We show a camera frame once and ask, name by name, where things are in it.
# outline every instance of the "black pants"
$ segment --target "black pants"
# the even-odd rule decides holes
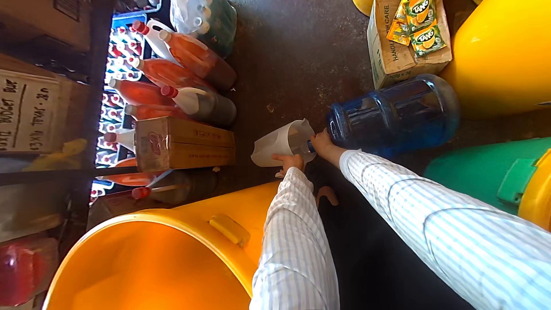
[[[314,167],[327,174],[328,184],[322,186],[331,186],[339,199],[339,205],[332,206],[321,197],[319,212],[337,270],[341,309],[472,308],[415,255],[340,171],[319,161]]]

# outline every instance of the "yellow barrel lid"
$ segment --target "yellow barrel lid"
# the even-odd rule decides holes
[[[551,148],[536,163],[522,195],[518,216],[551,231]]]

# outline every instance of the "tang logo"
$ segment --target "tang logo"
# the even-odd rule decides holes
[[[411,10],[415,14],[419,14],[426,10],[429,7],[429,0],[424,0],[421,2],[416,3],[414,6],[412,6]]]
[[[423,44],[423,47],[428,49],[434,44],[434,28],[430,28],[427,32],[417,37],[417,42]]]

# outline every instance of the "orange liquid bottle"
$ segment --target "orange liquid bottle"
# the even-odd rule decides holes
[[[163,96],[161,88],[151,83],[111,79],[109,86],[115,88],[121,97],[132,105],[158,104],[174,106],[174,101]]]
[[[217,89],[228,90],[237,79],[237,74],[230,65],[199,40],[166,30],[159,32],[159,38],[165,41],[170,53],[182,66]]]
[[[174,88],[204,86],[214,89],[212,85],[195,75],[187,68],[182,68],[166,59],[150,58],[142,60],[130,57],[128,62],[134,68],[141,70],[145,76],[158,87],[165,85]]]
[[[132,115],[136,120],[149,120],[163,116],[173,116],[179,119],[191,120],[181,109],[166,105],[127,105],[125,114]]]

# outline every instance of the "plastic bag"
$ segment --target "plastic bag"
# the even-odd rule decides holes
[[[227,0],[171,0],[170,22],[177,32],[197,38],[218,56],[231,54],[237,12]]]

